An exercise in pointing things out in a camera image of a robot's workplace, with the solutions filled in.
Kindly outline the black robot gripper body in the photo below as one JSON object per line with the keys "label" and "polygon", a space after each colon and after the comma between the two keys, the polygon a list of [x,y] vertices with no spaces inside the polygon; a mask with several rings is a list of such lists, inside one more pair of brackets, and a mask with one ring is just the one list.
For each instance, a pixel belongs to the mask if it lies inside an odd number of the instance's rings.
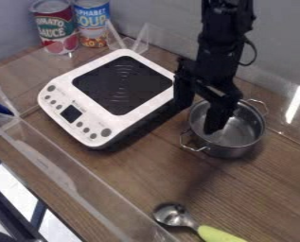
{"label": "black robot gripper body", "polygon": [[179,58],[177,70],[189,72],[193,91],[205,100],[230,97],[240,101],[242,91],[233,78],[242,56],[244,35],[201,32],[197,43],[195,59]]}

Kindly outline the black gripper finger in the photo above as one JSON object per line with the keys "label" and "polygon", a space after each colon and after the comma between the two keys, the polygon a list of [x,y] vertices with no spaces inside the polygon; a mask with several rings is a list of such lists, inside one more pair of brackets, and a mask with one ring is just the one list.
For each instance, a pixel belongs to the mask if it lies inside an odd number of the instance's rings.
{"label": "black gripper finger", "polygon": [[237,109],[238,100],[230,97],[209,99],[209,109],[203,122],[203,133],[210,135],[222,130],[233,112]]}
{"label": "black gripper finger", "polygon": [[191,75],[185,69],[178,69],[174,73],[173,102],[181,111],[191,106],[194,96]]}

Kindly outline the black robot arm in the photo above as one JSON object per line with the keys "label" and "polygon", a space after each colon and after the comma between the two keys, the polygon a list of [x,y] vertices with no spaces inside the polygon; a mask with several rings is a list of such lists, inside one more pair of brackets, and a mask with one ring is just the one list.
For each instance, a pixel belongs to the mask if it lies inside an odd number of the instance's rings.
{"label": "black robot arm", "polygon": [[253,29],[256,15],[253,0],[201,0],[202,30],[197,37],[195,59],[179,58],[174,72],[173,98],[179,110],[190,107],[199,95],[210,104],[203,121],[203,133],[223,129],[242,99],[242,91],[233,82],[241,62],[244,46],[257,48],[245,36]]}

